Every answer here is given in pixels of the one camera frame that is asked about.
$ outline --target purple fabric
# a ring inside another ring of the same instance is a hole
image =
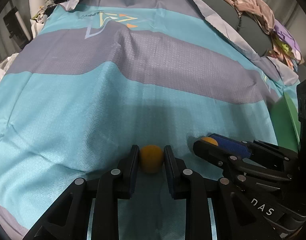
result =
[[[286,42],[290,47],[295,51],[298,50],[301,52],[299,49],[299,45],[293,38],[293,36],[290,34],[290,32],[278,21],[275,19],[275,27],[274,30],[278,37],[280,38],[281,41]]]
[[[4,207],[0,206],[0,225],[11,240],[22,240],[29,231],[21,226]]]

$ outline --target blue gripper pad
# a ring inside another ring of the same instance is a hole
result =
[[[215,139],[219,144],[219,147],[233,153],[235,156],[240,156],[242,159],[251,157],[251,153],[243,143],[222,137],[215,133],[211,134],[209,137]]]

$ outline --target orange triangle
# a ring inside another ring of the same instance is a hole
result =
[[[126,24],[126,26],[129,27],[129,28],[138,27],[138,26],[136,26],[136,25],[132,25],[132,24],[128,24],[128,23]]]

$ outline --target printed logo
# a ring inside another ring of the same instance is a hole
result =
[[[253,200],[251,201],[251,203],[253,204],[253,206],[256,206],[257,205],[257,200],[253,198]],[[266,215],[270,216],[272,215],[272,212],[274,212],[274,209],[273,208],[269,208],[268,210],[266,210],[265,208],[265,204],[263,205],[259,205],[259,207],[257,208],[259,210],[261,210],[262,212],[264,212],[264,209],[265,209],[265,213]]]
[[[91,29],[92,29],[92,21],[90,21],[90,24],[88,25],[87,29],[86,29],[86,34],[85,34],[85,39],[96,36],[98,34],[100,34],[104,27],[106,26],[108,21],[115,21],[115,22],[119,22],[119,23],[125,23],[126,21],[132,21],[132,20],[136,20],[136,17],[132,17],[132,16],[128,16],[126,14],[115,14],[115,13],[105,13],[102,11],[98,11],[95,12],[93,14],[87,14],[87,15],[83,15],[82,18],[84,17],[93,17],[99,15],[100,17],[100,30],[96,33],[92,33],[91,34]],[[133,25],[130,23],[126,23],[126,27],[128,28],[135,28],[138,27],[137,25]]]

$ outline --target pink fabric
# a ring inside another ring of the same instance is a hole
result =
[[[0,206],[0,225],[11,240],[22,240],[29,231],[21,226],[5,208]]]
[[[275,17],[273,11],[263,0],[224,0],[233,6],[239,16],[246,12],[262,28],[263,32],[270,34],[275,26]]]

